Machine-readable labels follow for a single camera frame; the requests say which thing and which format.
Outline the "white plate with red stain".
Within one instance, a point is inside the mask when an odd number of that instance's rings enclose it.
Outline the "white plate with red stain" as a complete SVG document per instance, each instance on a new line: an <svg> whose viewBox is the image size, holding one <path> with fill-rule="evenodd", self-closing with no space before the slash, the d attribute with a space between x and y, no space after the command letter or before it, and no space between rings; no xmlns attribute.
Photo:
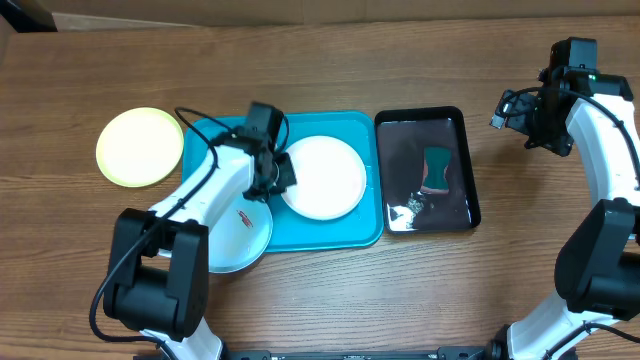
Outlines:
<svg viewBox="0 0 640 360"><path fill-rule="evenodd" d="M296 141L286 153L296 184L282 194L297 214L319 221L334 220L353 210L363 198L365 165L346 142L329 136Z"/></svg>

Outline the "light blue plate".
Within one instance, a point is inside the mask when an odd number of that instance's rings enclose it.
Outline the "light blue plate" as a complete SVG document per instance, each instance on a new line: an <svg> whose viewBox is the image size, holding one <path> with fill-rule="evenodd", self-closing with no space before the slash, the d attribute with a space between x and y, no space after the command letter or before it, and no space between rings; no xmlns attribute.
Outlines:
<svg viewBox="0 0 640 360"><path fill-rule="evenodd" d="M229 274L249 267L263 255L272 230L268 205L239 196L209 233L209 272Z"/></svg>

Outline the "green and orange sponge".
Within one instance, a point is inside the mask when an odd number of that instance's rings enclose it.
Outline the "green and orange sponge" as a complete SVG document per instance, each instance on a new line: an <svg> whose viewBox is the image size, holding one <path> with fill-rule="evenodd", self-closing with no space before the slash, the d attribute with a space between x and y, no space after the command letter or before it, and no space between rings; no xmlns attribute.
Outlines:
<svg viewBox="0 0 640 360"><path fill-rule="evenodd" d="M420 192L423 194L448 194L446 174L451 160L451 151L442 147L424 149L423 179Z"/></svg>

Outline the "yellow plate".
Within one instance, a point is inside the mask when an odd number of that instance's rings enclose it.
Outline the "yellow plate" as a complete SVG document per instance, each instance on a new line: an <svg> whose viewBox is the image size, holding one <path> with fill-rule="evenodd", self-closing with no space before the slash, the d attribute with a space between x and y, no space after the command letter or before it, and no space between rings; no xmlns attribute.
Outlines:
<svg viewBox="0 0 640 360"><path fill-rule="evenodd" d="M166 178L179 163L183 148L183 131L173 116L139 107L119 114L104 127L95 156L109 181L139 188Z"/></svg>

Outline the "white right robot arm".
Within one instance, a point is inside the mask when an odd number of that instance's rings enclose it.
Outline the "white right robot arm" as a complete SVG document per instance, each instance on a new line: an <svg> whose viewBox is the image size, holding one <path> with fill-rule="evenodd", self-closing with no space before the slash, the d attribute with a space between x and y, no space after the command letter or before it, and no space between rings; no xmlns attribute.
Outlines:
<svg viewBox="0 0 640 360"><path fill-rule="evenodd" d="M527 135L529 148L566 154L577 147L592 210L560 250L554 291L528 316L504 327L487 359L571 359L597 330L639 313L639 136L633 94L622 76L584 62L551 65L541 86L507 91L491 120Z"/></svg>

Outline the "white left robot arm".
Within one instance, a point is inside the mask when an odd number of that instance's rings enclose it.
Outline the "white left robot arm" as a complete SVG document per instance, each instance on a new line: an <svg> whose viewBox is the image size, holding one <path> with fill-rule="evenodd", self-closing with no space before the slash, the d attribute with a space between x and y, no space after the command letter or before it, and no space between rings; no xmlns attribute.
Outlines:
<svg viewBox="0 0 640 360"><path fill-rule="evenodd" d="M241 125L205 143L208 153L174 193L149 211L117 218L108 273L89 314L95 335L99 310L133 330L169 359L218 359L223 342L210 330L209 236L240 197L264 202L294 182L288 156L277 147L278 126Z"/></svg>

